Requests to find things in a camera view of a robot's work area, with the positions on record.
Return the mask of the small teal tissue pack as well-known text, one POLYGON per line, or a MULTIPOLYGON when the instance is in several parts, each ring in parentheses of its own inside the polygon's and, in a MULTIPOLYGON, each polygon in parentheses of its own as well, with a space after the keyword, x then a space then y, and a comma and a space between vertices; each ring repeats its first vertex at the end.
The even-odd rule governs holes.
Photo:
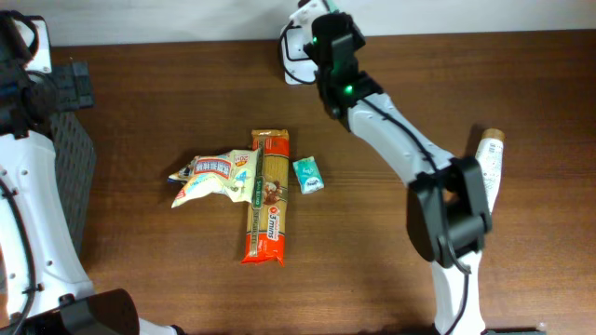
POLYGON ((324 188, 324 181, 313 156, 294 161, 292 166, 301 194, 312 194, 324 188))

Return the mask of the cream snack bag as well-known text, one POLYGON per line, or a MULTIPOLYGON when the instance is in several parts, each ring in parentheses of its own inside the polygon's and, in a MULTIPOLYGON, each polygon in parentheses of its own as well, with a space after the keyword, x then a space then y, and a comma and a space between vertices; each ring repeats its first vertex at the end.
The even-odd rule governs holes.
POLYGON ((225 154, 195 156, 189 164, 169 175, 168 181, 183 188, 171 207, 210 194, 223 194, 232 202, 252 201, 259 150, 232 150, 225 154))

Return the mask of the white tube with cork cap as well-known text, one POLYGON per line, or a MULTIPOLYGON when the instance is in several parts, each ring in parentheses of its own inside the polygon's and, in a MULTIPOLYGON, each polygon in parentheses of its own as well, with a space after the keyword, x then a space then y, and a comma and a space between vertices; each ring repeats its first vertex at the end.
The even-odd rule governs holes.
POLYGON ((475 155, 481 166, 482 179, 490 212, 494 210, 494 204, 502 179, 504 141, 505 134, 502 130, 488 128, 481 135, 475 155))

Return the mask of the orange spaghetti packet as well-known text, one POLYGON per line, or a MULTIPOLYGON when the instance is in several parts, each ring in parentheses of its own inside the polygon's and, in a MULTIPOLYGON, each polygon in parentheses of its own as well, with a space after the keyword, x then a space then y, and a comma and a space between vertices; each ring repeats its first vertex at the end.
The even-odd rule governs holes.
POLYGON ((248 209, 244 263, 283 263, 289 202, 290 135, 286 129, 255 129, 256 181, 248 209))

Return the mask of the teal wet wipes pack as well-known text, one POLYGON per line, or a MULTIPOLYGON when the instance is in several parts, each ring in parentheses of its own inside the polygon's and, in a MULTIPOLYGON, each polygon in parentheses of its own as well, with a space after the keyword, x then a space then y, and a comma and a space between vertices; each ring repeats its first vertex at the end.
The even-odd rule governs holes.
POLYGON ((341 9, 333 0, 321 0, 328 13, 339 13, 341 9))

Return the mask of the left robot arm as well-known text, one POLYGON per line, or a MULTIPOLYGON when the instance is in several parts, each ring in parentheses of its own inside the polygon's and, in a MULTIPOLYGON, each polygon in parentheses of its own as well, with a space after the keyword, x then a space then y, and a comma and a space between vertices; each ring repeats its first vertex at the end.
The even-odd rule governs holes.
POLYGON ((47 24, 1 12, 1 251, 4 334, 180 334, 139 317, 122 288, 95 291, 59 195, 51 117, 95 104, 88 66, 51 67, 47 24))

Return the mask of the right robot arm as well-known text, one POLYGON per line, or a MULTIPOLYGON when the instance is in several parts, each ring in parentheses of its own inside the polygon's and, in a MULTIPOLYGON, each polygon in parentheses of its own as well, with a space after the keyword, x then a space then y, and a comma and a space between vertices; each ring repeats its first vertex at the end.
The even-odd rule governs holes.
POLYGON ((310 31, 305 52, 318 66, 318 92, 328 114, 371 145, 407 188, 407 233, 432 269, 435 332, 485 333, 478 277, 493 223, 478 160, 435 145, 359 69, 356 52, 365 41, 351 16, 322 14, 310 31))

